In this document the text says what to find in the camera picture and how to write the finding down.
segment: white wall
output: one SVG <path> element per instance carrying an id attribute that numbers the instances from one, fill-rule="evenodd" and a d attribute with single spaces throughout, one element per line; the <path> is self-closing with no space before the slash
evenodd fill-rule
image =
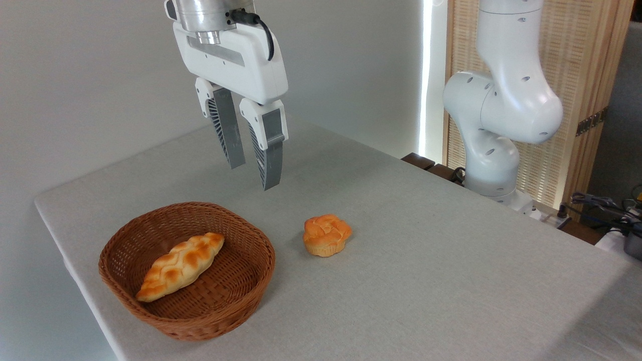
<path id="1" fill-rule="evenodd" d="M 284 53 L 288 112 L 416 151 L 421 2 L 257 10 Z M 0 360 L 113 359 L 33 198 L 208 124 L 194 77 L 160 0 L 0 0 L 0 39 Z"/>

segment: wicker basket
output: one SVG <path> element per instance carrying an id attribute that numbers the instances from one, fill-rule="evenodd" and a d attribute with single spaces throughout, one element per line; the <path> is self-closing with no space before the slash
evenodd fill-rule
<path id="1" fill-rule="evenodd" d="M 142 303 L 134 295 L 152 263 L 189 237 L 217 232 L 225 243 L 191 285 Z M 98 270 L 138 319 L 177 340 L 207 340 L 232 331 L 256 310 L 274 271 L 274 248 L 259 229 L 211 203 L 172 204 L 139 216 L 107 242 Z"/>

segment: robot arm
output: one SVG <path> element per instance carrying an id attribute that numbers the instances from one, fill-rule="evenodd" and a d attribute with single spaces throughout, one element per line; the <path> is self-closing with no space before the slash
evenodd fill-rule
<path id="1" fill-rule="evenodd" d="M 288 138 L 283 103 L 288 79 L 281 48 L 254 11 L 253 0 L 167 0 L 183 62 L 197 76 L 203 116 L 210 118 L 230 166 L 245 163 L 231 92 L 243 97 L 263 189 L 281 179 Z"/>
<path id="2" fill-rule="evenodd" d="M 562 104 L 539 63 L 543 0 L 480 0 L 477 51 L 490 74 L 462 71 L 444 90 L 466 151 L 465 186 L 530 214 L 516 190 L 519 152 L 510 141 L 543 143 L 562 122 Z"/>

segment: bread roll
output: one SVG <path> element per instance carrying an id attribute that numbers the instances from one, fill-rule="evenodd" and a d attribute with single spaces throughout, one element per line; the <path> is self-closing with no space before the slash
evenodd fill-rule
<path id="1" fill-rule="evenodd" d="M 323 215 L 306 220 L 303 242 L 311 254 L 330 257 L 345 248 L 352 229 L 335 215 Z"/>
<path id="2" fill-rule="evenodd" d="M 136 299 L 152 302 L 196 281 L 212 265 L 224 240 L 222 234 L 205 233 L 174 246 L 169 253 L 154 261 Z"/>

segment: muffin-shaped bread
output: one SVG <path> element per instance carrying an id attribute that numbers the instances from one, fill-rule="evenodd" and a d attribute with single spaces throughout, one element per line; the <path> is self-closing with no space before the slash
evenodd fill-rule
<path id="1" fill-rule="evenodd" d="M 323 215 L 306 220 L 303 242 L 311 254 L 330 257 L 345 248 L 352 229 L 335 215 Z"/>

